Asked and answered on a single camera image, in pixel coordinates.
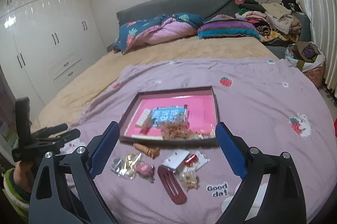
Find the person's left hand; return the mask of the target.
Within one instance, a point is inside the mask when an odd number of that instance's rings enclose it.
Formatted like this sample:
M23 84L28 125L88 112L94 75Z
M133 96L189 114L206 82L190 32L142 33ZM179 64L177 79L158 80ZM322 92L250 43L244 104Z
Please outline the person's left hand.
M15 184L27 193L31 193L33 189L34 176L31 172L33 165L32 161L18 161L13 173Z

